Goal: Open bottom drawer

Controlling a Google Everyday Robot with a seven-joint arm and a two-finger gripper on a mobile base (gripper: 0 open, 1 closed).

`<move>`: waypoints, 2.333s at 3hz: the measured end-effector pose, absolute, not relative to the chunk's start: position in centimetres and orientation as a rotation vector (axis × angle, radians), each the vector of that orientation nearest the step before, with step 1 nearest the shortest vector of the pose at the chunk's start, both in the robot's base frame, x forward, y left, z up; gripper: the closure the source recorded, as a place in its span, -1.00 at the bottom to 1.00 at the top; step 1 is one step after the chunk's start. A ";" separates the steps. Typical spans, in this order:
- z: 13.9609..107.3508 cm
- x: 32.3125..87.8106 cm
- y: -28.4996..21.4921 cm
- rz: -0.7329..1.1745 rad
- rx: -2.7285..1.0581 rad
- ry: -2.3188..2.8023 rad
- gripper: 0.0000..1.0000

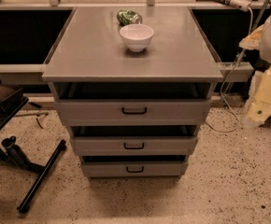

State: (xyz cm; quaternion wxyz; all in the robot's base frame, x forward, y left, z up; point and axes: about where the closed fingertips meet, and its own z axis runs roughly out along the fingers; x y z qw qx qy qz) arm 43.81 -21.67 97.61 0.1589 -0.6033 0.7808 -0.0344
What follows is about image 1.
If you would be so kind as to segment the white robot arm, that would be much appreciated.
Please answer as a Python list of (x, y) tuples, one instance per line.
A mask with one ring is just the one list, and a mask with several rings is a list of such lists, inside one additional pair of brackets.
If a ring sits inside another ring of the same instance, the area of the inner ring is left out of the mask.
[(270, 63), (266, 71), (255, 73), (250, 87), (250, 98), (246, 102), (243, 124), (256, 128), (271, 116), (271, 15), (263, 25), (243, 38), (239, 47), (257, 49), (261, 59)]

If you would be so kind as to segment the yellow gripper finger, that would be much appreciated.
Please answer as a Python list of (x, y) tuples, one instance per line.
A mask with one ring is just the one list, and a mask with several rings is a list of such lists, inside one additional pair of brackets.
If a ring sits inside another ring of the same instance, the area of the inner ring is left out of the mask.
[(244, 108), (243, 124), (248, 128), (256, 128), (265, 123), (271, 116), (271, 105), (263, 103), (247, 104)]

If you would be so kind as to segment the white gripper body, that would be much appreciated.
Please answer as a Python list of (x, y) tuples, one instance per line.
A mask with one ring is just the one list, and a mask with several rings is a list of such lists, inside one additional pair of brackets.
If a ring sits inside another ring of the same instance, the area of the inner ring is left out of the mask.
[(271, 109), (271, 66), (265, 71), (257, 71), (255, 79), (255, 91), (251, 97), (250, 108), (252, 110)]

